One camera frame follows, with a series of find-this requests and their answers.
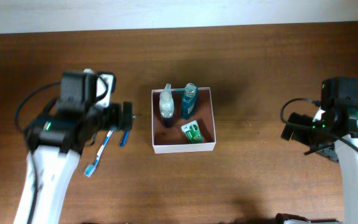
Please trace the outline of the blue disposable razor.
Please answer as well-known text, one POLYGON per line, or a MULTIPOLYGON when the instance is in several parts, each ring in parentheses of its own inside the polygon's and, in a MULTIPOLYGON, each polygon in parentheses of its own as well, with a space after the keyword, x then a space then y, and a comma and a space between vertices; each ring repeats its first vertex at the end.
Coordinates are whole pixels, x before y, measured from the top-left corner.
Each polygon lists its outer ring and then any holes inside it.
POLYGON ((136 117, 137 116, 135 114, 132 115, 132 118, 131 118, 130 123, 129 123, 129 127, 124 130, 124 134, 122 136, 122 139, 121 139, 121 142, 120 142, 120 145, 119 145, 120 147, 124 147, 126 145, 128 137, 129 137, 129 133, 130 133, 130 131, 132 129, 133 120, 136 119, 136 117))

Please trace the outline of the clear spray bottle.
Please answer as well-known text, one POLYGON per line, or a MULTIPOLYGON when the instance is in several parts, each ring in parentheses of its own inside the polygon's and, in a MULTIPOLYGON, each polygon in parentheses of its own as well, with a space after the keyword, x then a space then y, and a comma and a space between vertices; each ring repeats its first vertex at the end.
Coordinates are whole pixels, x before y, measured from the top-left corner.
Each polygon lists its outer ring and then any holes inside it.
POLYGON ((166 128, 171 128, 174 122, 175 105, 170 83, 165 85, 165 88, 160 94, 159 108, 163 125, 166 128))

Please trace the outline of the blue white toothbrush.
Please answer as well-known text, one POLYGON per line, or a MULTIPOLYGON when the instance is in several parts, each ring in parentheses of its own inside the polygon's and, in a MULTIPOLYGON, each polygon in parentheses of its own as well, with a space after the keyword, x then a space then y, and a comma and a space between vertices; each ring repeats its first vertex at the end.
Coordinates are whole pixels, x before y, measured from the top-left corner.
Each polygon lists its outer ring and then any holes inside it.
POLYGON ((91 177, 93 175, 93 173, 95 172, 96 170, 96 167, 100 161, 100 158, 102 156, 102 153, 104 151, 104 148, 106 147, 107 143, 109 142, 112 134, 113 134, 113 130, 109 130, 107 132, 107 135, 102 143, 102 145, 100 146, 97 154, 96 154, 96 159, 94 160, 94 162, 92 164, 90 164, 84 171, 84 175, 87 176, 87 177, 91 177))

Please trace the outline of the blue mouthwash bottle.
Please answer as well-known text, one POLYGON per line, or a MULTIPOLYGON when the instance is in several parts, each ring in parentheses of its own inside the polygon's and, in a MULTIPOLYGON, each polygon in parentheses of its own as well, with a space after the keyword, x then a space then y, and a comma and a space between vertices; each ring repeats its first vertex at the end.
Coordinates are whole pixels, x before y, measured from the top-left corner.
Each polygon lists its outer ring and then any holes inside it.
POLYGON ((181 102, 181 117, 190 119, 195 112, 198 87, 193 83, 188 83, 184 88, 184 94, 181 102))

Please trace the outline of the green Dettol soap pack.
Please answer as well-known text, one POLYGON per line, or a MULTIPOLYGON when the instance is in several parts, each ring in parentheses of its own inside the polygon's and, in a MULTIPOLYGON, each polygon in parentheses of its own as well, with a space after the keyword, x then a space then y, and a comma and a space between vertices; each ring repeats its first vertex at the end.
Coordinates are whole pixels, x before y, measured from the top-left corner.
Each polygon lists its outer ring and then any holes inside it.
POLYGON ((201 133, 200 127, 196 120, 193 120, 181 127, 183 134, 190 144, 206 143, 206 139, 201 133))

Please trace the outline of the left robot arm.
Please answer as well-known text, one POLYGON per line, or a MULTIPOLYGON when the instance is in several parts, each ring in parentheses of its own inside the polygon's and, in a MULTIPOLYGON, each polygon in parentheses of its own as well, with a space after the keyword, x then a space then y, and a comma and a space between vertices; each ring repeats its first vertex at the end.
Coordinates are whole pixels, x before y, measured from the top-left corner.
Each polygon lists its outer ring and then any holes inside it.
POLYGON ((60 87, 59 96, 52 98, 27 127, 16 124, 29 152, 15 223, 58 223, 85 146, 94 144, 98 132, 107 132, 96 159, 85 169, 89 177, 112 134, 132 128, 132 103, 110 102, 116 86, 116 76, 111 72, 64 72, 59 82, 33 91, 18 108, 54 86, 60 87))

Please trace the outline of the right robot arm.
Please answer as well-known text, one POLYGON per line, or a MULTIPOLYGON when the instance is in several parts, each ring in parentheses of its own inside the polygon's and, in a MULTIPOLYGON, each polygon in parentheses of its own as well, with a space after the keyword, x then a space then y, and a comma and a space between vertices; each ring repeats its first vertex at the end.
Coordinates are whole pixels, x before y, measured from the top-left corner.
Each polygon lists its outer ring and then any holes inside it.
POLYGON ((358 86, 356 78, 334 77, 321 84, 320 100, 304 99, 318 107, 314 116, 292 113, 282 139, 308 146, 307 155, 318 154, 340 165, 344 198, 344 223, 358 223, 358 86))

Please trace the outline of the white cardboard box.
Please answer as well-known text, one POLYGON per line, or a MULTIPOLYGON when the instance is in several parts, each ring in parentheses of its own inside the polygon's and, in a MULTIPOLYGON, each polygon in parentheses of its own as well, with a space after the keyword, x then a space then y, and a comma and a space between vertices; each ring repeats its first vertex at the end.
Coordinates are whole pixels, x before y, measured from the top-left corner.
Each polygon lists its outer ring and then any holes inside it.
POLYGON ((181 118, 182 89, 173 89, 172 95, 175 103, 174 124, 166 128, 162 123, 159 110, 159 98, 162 90, 151 92, 151 130, 152 147, 156 154, 178 153, 178 152, 201 152, 212 151, 216 145, 216 129, 214 122, 213 102, 211 89, 209 87, 198 88, 198 99, 196 101, 195 113, 188 119, 181 118), (181 127, 191 121, 197 121, 205 142, 198 144, 189 143, 181 127))

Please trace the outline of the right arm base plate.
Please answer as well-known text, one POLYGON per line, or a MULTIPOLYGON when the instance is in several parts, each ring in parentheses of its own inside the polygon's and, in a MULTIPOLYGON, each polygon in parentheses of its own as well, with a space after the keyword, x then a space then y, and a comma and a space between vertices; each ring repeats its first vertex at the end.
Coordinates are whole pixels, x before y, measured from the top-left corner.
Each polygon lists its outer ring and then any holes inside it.
POLYGON ((337 220, 309 220, 305 217, 287 213, 278 213, 275 217, 276 224, 342 224, 337 220))

